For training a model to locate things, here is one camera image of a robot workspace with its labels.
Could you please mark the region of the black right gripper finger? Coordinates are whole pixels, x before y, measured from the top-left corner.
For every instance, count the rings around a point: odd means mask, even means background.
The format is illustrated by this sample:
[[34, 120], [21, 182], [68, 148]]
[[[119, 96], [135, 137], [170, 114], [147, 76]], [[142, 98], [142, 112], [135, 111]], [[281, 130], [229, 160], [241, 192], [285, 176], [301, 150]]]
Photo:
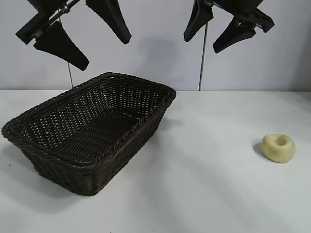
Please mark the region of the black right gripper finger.
[[213, 3], [208, 0], [194, 0], [191, 16], [184, 31], [184, 40], [189, 42], [196, 33], [214, 18]]
[[256, 34], [255, 27], [256, 25], [252, 22], [233, 17], [224, 32], [214, 42], [215, 53], [219, 53], [235, 43], [252, 38]]

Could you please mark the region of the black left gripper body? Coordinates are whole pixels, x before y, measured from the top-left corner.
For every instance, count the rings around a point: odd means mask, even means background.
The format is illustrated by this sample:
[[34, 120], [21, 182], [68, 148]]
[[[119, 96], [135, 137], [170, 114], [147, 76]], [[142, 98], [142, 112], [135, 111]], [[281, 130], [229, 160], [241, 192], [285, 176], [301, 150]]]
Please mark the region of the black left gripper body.
[[73, 6], [73, 2], [67, 3], [67, 0], [29, 0], [28, 2], [37, 10], [37, 14], [16, 32], [16, 36], [25, 44], [29, 44], [38, 31], [42, 31], [63, 14], [68, 13]]

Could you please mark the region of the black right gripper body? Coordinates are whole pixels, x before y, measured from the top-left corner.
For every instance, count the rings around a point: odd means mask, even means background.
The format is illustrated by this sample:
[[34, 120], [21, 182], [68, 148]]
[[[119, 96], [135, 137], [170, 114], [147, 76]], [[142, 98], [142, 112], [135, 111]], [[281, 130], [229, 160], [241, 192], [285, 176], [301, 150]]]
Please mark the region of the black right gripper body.
[[275, 25], [271, 17], [258, 9], [263, 0], [210, 0], [210, 2], [232, 14], [238, 22], [250, 23], [265, 33]]

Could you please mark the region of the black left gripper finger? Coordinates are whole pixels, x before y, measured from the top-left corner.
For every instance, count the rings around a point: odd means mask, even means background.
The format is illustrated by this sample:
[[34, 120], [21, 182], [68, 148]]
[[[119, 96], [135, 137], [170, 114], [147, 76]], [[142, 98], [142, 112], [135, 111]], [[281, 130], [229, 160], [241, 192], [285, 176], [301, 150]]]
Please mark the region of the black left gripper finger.
[[105, 21], [123, 44], [130, 42], [132, 35], [125, 23], [118, 0], [86, 0], [86, 5]]
[[59, 21], [44, 30], [44, 33], [36, 39], [34, 48], [57, 56], [78, 69], [84, 71], [89, 60], [69, 38]]

